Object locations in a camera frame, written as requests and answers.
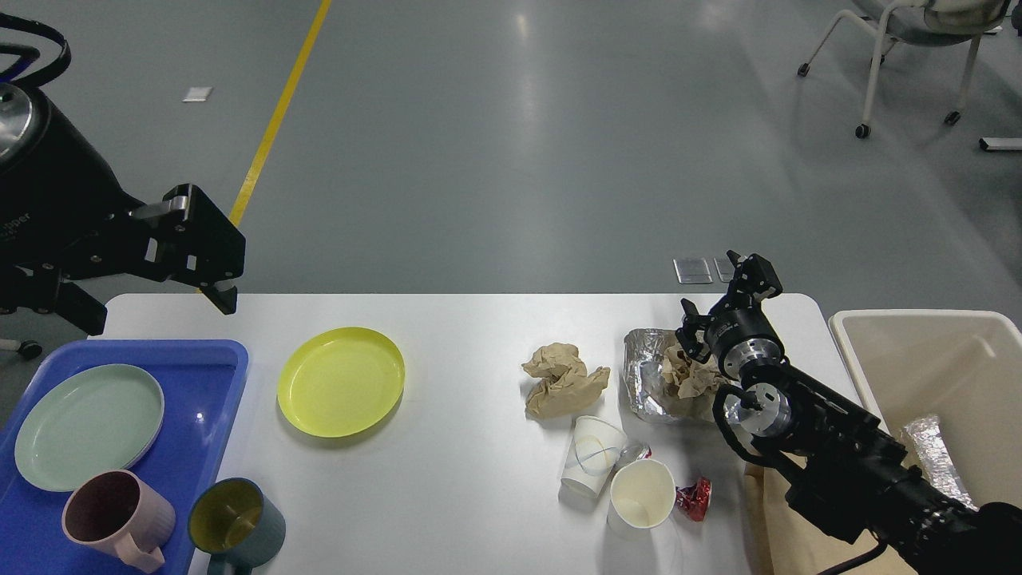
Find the white paper cup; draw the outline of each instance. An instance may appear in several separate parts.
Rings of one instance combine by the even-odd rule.
[[[596,497],[626,440],[624,432],[607,422],[592,416],[579,417],[564,458],[561,483],[580,495]]]
[[[617,472],[610,482],[610,529],[636,539],[663,523],[675,508],[675,478],[656,460],[639,460]]]

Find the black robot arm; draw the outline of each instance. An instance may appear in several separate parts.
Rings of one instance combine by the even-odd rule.
[[[55,61],[0,83],[0,315],[19,307],[57,314],[101,334],[105,307],[72,281],[120,273],[193,285],[233,314],[233,280],[244,271],[241,232],[198,186],[178,185],[151,204],[126,193],[39,89],[66,67],[63,38],[6,14],[0,28],[62,45]]]
[[[1016,548],[1022,542],[1022,511],[1007,504],[972,511],[932,487],[919,468],[904,468],[904,446],[879,429],[878,418],[785,357],[760,308],[763,299],[781,292],[770,261],[757,254],[729,251],[729,256],[736,269],[728,294],[707,316],[682,300],[685,319],[677,336],[686,350],[696,352],[694,360],[716,356],[722,374],[740,382],[722,387],[713,403],[714,420],[732,449],[777,469],[791,484],[785,495],[789,507],[828,535],[850,543],[869,530],[878,552],[894,547],[920,573],[961,573],[977,566],[1022,573]],[[765,295],[764,286],[772,289]],[[727,421],[729,396],[739,399],[738,420],[758,453],[745,448]],[[786,453],[804,457],[804,467]]]

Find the yellow floor line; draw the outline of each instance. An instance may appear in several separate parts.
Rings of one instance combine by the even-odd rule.
[[[234,206],[231,208],[229,218],[234,225],[240,224],[241,217],[245,213],[245,207],[248,206],[252,190],[256,189],[256,182],[259,181],[260,173],[263,172],[263,164],[266,163],[266,157],[270,155],[273,140],[276,139],[277,131],[280,130],[280,124],[284,121],[284,114],[287,113],[287,106],[291,103],[294,88],[297,87],[298,80],[301,79],[301,71],[306,67],[306,60],[309,59],[309,53],[313,51],[313,45],[316,44],[316,37],[319,36],[320,28],[323,26],[326,13],[330,9],[330,2],[331,0],[320,2],[319,10],[316,11],[316,17],[313,18],[313,25],[309,28],[306,41],[301,44],[301,50],[298,51],[298,57],[295,58],[294,65],[291,66],[291,74],[287,77],[287,84],[284,85],[284,91],[281,92],[280,99],[277,100],[277,107],[273,110],[270,124],[266,127],[266,132],[263,134],[263,141],[260,142],[259,149],[256,150],[256,156],[252,157],[251,165],[248,166],[248,173],[245,174],[245,181],[241,184],[241,190],[238,191],[238,196],[234,200]]]

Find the chair wheel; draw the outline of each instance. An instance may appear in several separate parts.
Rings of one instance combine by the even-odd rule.
[[[17,354],[25,360],[35,360],[41,353],[43,353],[43,346],[39,345],[39,342],[32,340],[21,342],[21,345],[17,348]]]

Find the beige bin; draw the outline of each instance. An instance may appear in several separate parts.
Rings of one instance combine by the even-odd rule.
[[[1022,334],[989,312],[861,310],[830,320],[863,405],[895,439],[935,414],[973,501],[1022,507]]]

